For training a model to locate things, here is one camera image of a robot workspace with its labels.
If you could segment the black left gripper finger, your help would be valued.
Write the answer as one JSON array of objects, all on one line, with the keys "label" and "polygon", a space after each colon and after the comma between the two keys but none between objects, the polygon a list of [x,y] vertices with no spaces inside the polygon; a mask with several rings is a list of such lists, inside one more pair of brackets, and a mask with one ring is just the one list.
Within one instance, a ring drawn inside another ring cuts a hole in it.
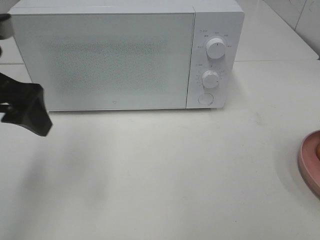
[{"label": "black left gripper finger", "polygon": [[11,15],[9,13],[0,14],[0,40],[6,40],[13,36]]},{"label": "black left gripper finger", "polygon": [[16,81],[4,74],[0,75],[0,112],[2,123],[23,127],[41,137],[47,136],[53,126],[43,87]]}]

